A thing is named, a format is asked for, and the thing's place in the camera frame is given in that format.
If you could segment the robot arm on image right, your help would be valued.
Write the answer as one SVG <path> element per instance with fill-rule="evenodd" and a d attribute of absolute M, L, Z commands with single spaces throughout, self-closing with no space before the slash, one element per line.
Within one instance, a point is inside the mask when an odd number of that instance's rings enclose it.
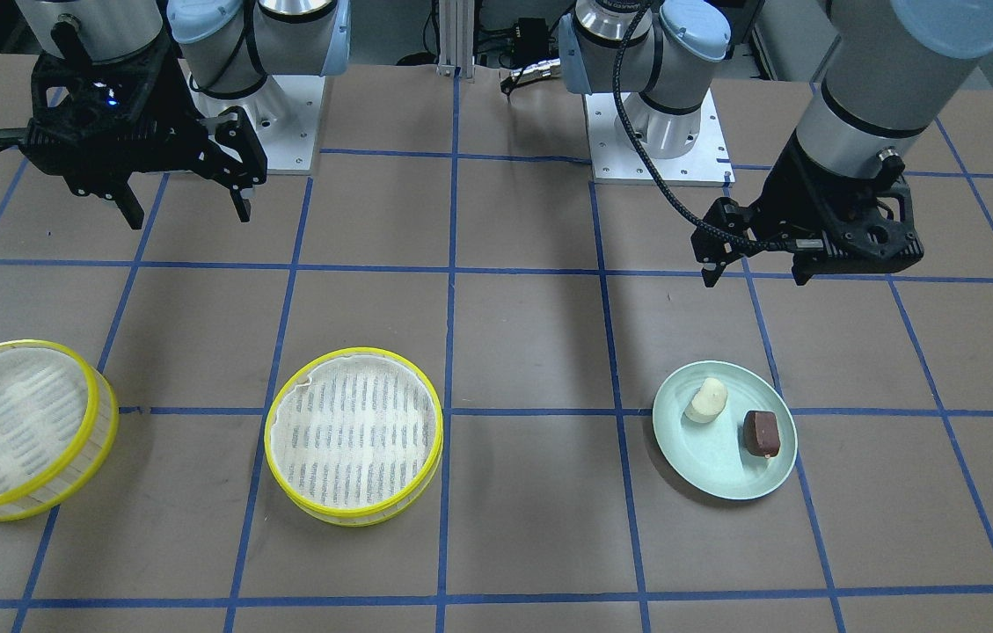
<path fill-rule="evenodd" d="M 558 21 L 566 88 L 611 100 L 621 148 L 693 224 L 706 286 L 761 252 L 790 253 L 798 285 L 923 259 L 905 156 L 993 52 L 993 1 L 827 1 L 825 11 L 836 51 L 760 197 L 718 198 L 704 216 L 669 191 L 664 162 L 701 135 L 729 21 L 705 1 L 576 1 Z"/>

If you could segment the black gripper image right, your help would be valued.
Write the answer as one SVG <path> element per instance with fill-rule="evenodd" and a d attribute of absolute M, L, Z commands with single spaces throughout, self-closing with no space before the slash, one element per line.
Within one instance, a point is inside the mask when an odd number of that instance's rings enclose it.
<path fill-rule="evenodd" d="M 791 275 L 805 286 L 818 275 L 898 273 L 925 255 L 914 224 L 905 162 L 893 148 L 873 159 L 873 176 L 837 175 L 789 141 L 760 197 L 749 206 L 717 198 L 690 237 L 705 287 L 726 268 L 761 252 L 760 241 L 798 242 Z"/>

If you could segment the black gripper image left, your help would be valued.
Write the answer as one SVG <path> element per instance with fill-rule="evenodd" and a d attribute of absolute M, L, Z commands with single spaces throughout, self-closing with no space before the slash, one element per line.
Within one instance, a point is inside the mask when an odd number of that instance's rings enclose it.
<path fill-rule="evenodd" d="M 25 155 L 35 168 L 66 178 L 73 193 L 106 192 L 134 231 L 145 208 L 126 181 L 133 173 L 214 173 L 238 220 L 251 220 L 253 189 L 267 181 L 266 150 L 241 105 L 204 124 L 169 33 L 113 62 L 93 60 L 81 33 L 59 33 L 57 49 L 31 73 Z"/>

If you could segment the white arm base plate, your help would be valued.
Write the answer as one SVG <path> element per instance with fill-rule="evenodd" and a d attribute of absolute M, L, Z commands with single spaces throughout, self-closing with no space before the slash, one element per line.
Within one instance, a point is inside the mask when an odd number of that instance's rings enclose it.
<path fill-rule="evenodd" d="M 203 115 L 214 117 L 230 106 L 243 107 L 267 156 L 271 175 L 310 176 L 317 156 L 327 79 L 323 76 L 278 75 L 237 99 L 212 98 L 192 91 Z"/>
<path fill-rule="evenodd" d="M 637 93 L 622 93 L 626 115 L 653 167 L 669 186 L 721 187 L 736 181 L 716 105 L 673 115 L 655 111 Z M 611 95 L 583 98 L 594 180 L 606 185 L 652 185 L 653 176 L 626 136 Z"/>

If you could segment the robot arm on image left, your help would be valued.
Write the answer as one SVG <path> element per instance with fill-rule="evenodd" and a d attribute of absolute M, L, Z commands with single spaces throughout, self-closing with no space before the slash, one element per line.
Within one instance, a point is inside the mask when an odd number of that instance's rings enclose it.
<path fill-rule="evenodd" d="M 303 105 L 282 77 L 338 76 L 347 1 L 21 1 L 41 44 L 20 151 L 74 195 L 145 219 L 128 180 L 190 172 L 250 220 L 276 144 L 301 142 Z"/>

